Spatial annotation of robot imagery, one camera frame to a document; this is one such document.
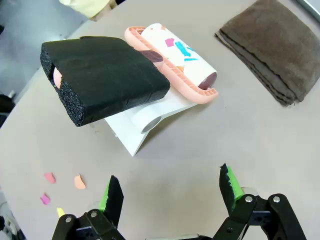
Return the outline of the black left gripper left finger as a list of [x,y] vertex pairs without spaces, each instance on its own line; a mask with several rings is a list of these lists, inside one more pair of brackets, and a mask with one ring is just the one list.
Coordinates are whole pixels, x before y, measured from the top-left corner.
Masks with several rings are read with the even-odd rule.
[[123,240],[118,231],[124,195],[119,180],[112,175],[101,200],[101,208],[82,216],[62,215],[53,233],[53,240]]

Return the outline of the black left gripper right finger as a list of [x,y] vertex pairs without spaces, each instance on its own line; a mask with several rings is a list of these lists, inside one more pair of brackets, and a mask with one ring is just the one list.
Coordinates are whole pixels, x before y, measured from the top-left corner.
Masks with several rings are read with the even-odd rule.
[[259,226],[268,240],[305,240],[306,236],[287,197],[281,193],[268,199],[241,188],[231,167],[220,167],[219,188],[228,217],[214,240],[242,240],[250,226]]

